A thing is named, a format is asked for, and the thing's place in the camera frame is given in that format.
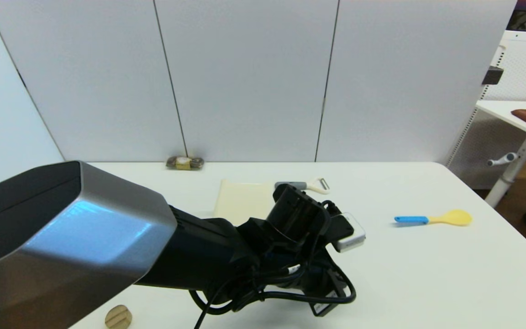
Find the blue handle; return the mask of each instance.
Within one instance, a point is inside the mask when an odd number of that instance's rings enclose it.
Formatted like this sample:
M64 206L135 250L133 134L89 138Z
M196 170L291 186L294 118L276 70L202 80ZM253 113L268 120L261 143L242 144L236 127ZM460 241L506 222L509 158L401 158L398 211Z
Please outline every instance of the blue handle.
M429 223L430 220L425 216L398 216L395 221L399 223Z

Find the white table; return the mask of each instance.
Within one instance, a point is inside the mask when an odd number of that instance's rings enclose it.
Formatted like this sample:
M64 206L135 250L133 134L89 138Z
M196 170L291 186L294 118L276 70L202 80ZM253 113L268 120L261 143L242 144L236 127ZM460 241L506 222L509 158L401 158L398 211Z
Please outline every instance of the white table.
M512 110L526 110L526 102L478 101L476 106L482 111L526 132L526 122L511 114ZM494 184L493 188L486 197L486 202L488 202L488 204L490 204L492 207L496 207L496 205L499 204L499 201L509 190L509 187L514 183L518 172L522 169L526 162L526 138L517 151L517 154L519 159L509 164L503 175L501 175L498 181Z
M209 215L220 180L307 181L323 176L333 200L367 231L363 246L330 253L355 285L353 304L315 318L309 306L267 300L238 313L206 316L203 329L526 328L526 240L472 190L436 163L206 163L202 171L161 163L94 166L162 193L169 204ZM324 196L309 192L316 200ZM454 208L469 227L396 227L396 215L438 215ZM77 323L102 329L125 304L131 329L190 329L200 310L184 290L132 286Z

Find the pegboard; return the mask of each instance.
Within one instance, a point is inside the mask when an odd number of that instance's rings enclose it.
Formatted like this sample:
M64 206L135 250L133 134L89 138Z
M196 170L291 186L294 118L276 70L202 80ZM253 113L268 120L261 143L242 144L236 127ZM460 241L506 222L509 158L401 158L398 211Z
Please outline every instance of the pegboard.
M481 100L526 101L526 32L506 31L491 65L505 69L497 85L484 87ZM473 189L490 189L505 170L488 167L489 159L516 152L526 133L474 109L447 167Z
M501 40L497 66L505 69L497 85L488 85L482 99L526 101L526 33L508 31Z

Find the white device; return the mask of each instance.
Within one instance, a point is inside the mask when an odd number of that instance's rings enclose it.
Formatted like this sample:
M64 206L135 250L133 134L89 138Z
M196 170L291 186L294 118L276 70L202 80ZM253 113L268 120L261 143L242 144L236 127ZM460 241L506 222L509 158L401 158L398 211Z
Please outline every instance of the white device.
M350 237L340 239L333 244L336 251L340 253L347 252L353 248L356 248L357 246L362 245L365 242L365 239L367 239L367 233L365 232L365 229L363 229L363 227L357 222L356 218L354 218L348 212L343 213L342 216L346 218L348 223L352 226L354 233Z
M519 155L516 154L515 152L509 152L507 154L505 154L502 158L498 159L498 160L488 160L488 162L486 163L489 167L494 167L494 166L500 166L500 165L504 165L504 164L507 164L507 163L511 163L513 162L514 160L517 160L519 158Z

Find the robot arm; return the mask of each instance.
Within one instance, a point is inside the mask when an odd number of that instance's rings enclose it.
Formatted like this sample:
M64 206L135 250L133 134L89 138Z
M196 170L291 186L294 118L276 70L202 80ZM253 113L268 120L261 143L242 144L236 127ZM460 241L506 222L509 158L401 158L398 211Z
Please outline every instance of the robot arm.
M340 246L353 227L332 202L290 185L274 199L267 219L234 227L83 162L3 181L0 328L69 327L134 283L190 290L203 310L197 326L207 313L266 298L309 302L316 316L352 302L352 283L325 246ZM303 294L265 292L267 285Z

